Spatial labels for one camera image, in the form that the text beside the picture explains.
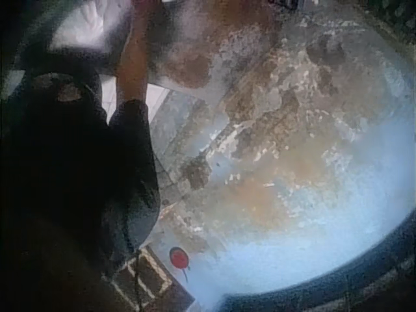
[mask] person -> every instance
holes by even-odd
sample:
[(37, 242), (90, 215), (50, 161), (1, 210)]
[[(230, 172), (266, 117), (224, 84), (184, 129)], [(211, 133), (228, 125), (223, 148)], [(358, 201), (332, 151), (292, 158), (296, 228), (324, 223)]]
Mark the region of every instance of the person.
[(27, 71), (24, 112), (2, 133), (2, 265), (8, 310), (129, 311), (111, 278), (159, 215), (147, 106), (147, 33), (160, 0), (134, 0), (106, 123), (94, 69)]

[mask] red object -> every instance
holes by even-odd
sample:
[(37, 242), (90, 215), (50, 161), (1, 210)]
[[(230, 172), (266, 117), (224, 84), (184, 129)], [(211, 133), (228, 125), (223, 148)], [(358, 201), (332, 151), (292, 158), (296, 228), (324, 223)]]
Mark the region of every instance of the red object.
[(173, 247), (169, 252), (170, 262), (174, 267), (184, 269), (189, 265), (187, 253), (180, 247)]

